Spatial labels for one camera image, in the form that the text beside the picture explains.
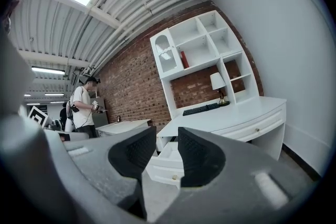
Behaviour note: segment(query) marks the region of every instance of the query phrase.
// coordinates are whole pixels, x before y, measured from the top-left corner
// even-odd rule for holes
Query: lamp base
[[[218,105],[219,106],[226,106],[226,105],[229,105],[230,102],[229,101],[225,101],[224,98],[221,98]]]

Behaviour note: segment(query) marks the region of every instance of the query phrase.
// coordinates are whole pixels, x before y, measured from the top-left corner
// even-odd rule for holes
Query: lamp shade
[[[219,73],[214,73],[214,74],[210,75],[210,79],[211,79],[211,84],[212,84],[212,89],[213,90],[217,90],[217,89],[220,89],[220,88],[226,86],[221,74],[219,74]]]

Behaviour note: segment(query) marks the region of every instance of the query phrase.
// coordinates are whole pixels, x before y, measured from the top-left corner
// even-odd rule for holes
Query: white table
[[[138,121],[114,122],[114,123],[96,128],[96,130],[98,131],[100,136],[120,134],[120,133],[128,132],[130,130],[147,127],[148,121],[150,121],[150,119],[138,120]]]
[[[167,138],[165,141],[169,141],[171,136],[178,135],[178,127],[189,127],[243,142],[251,141],[274,159],[278,159],[285,122],[286,100],[255,97],[198,114],[180,114],[157,134],[157,140]],[[179,186],[184,171],[177,142],[166,142],[163,146],[160,155],[151,158],[146,170],[154,181]]]

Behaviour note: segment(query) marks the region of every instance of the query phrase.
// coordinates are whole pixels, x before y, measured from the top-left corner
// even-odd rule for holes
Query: red brick wall
[[[218,7],[208,1],[185,9],[152,26],[131,41],[100,70],[98,76],[101,84],[98,92],[105,100],[106,109],[109,110],[110,123],[117,121],[118,115],[122,121],[152,119],[151,124],[157,126],[157,131],[169,123],[171,118],[150,38],[166,28],[212,10],[217,10],[236,34],[253,68],[259,94],[264,95],[258,70],[242,37]],[[234,64],[229,65],[232,66],[230,71],[236,74],[237,67]],[[214,66],[172,81],[177,106],[183,107],[218,98],[217,91],[212,90],[210,83],[210,75],[215,72],[217,68]],[[234,89],[242,90],[241,83],[237,82]]]

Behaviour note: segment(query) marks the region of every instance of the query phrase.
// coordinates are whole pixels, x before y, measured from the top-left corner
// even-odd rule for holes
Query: table lamp
[[[224,100],[224,96],[223,96],[223,93],[221,91],[221,88],[226,86],[221,74],[214,73],[214,74],[210,75],[210,79],[211,79],[212,89],[213,90],[218,90],[219,93],[220,93],[220,101],[219,101],[218,105],[219,106],[226,106],[226,105],[230,104],[230,102],[227,102],[227,101]]]

